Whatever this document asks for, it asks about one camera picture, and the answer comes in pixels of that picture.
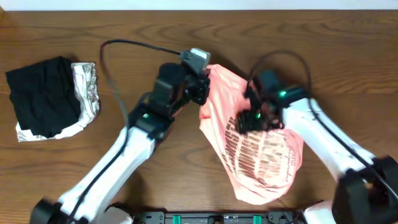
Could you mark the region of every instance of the black cable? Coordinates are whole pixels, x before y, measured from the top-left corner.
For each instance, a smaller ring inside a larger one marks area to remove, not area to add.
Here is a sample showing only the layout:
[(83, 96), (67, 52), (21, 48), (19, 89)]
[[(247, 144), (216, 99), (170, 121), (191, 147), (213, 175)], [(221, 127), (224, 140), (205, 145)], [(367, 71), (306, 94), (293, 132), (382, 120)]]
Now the black cable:
[[(69, 215), (69, 219), (68, 219), (69, 223), (71, 223), (75, 220), (75, 214), (76, 214), (77, 210), (79, 209), (79, 206), (81, 205), (81, 203), (83, 203), (87, 193), (94, 186), (95, 182), (105, 173), (105, 171), (124, 152), (127, 142), (129, 140), (128, 132), (130, 130), (130, 124), (129, 124), (129, 116), (127, 113), (126, 105), (124, 104), (123, 100), (120, 99), (120, 92), (119, 92), (118, 86), (116, 85), (116, 81), (111, 78), (110, 72), (104, 62), (104, 48), (107, 45), (113, 44), (113, 43), (135, 44), (135, 45), (139, 45), (139, 46), (143, 46), (143, 47), (148, 47), (148, 48), (154, 49), (154, 50), (161, 50), (161, 51), (168, 52), (171, 54), (180, 55), (179, 52), (176, 52), (174, 50), (169, 50), (169, 49), (166, 49), (163, 47), (156, 47), (156, 46), (153, 46), (150, 44), (145, 44), (145, 43), (131, 41), (131, 40), (122, 40), (122, 39), (109, 40), (101, 45), (101, 48), (99, 50), (99, 64), (101, 65), (101, 68), (104, 71), (104, 75), (105, 75), (105, 79), (106, 79), (106, 83), (108, 84), (108, 87), (114, 91), (114, 96), (115, 96), (116, 100), (119, 102), (120, 110), (122, 111), (124, 122), (126, 123), (126, 137), (124, 138), (123, 145), (120, 147), (118, 153), (116, 153), (116, 155), (114, 155), (114, 157), (101, 169), (101, 171), (94, 177), (94, 179), (87, 185), (86, 189), (81, 193), (75, 207), (73, 208), (71, 214)], [(143, 96), (141, 97), (141, 99), (138, 102), (138, 105), (140, 103), (142, 103), (148, 95), (149, 95), (148, 93), (143, 94)]]
[(345, 143), (339, 136), (337, 136), (337, 134), (335, 134), (320, 118), (317, 112), (315, 112), (315, 110), (312, 107), (312, 102), (311, 102), (311, 97), (312, 97), (312, 78), (311, 78), (311, 70), (310, 67), (308, 66), (308, 63), (305, 61), (305, 59), (290, 50), (273, 50), (269, 53), (266, 53), (265, 55), (261, 56), (260, 59), (257, 61), (257, 63), (252, 67), (250, 74), (249, 74), (249, 80), (248, 80), (248, 86), (249, 87), (249, 82), (252, 80), (253, 76), (254, 76), (254, 71), (258, 68), (258, 66), (260, 66), (260, 64), (264, 63), (265, 59), (273, 56), (273, 55), (277, 55), (277, 54), (286, 54), (286, 55), (290, 55), (293, 56), (294, 58), (296, 58), (297, 60), (299, 60), (301, 62), (301, 64), (304, 67), (305, 70), (305, 74), (307, 76), (307, 91), (308, 91), (308, 107), (310, 108), (312, 114), (314, 115), (315, 119), (321, 124), (321, 126), (323, 128), (325, 128), (325, 130), (332, 135), (336, 141), (338, 141), (351, 155), (353, 155), (360, 163), (362, 163), (366, 168), (368, 168), (372, 174), (378, 179), (378, 181), (380, 181), (380, 183), (385, 186), (385, 188), (390, 191), (390, 193), (392, 194), (392, 196), (397, 200), (398, 202), (398, 195), (394, 192), (394, 190), (390, 187), (390, 185), (388, 185), (384, 179), (381, 177), (381, 175), (368, 163), (366, 162), (358, 153), (356, 153), (356, 151), (350, 147), (347, 143)]

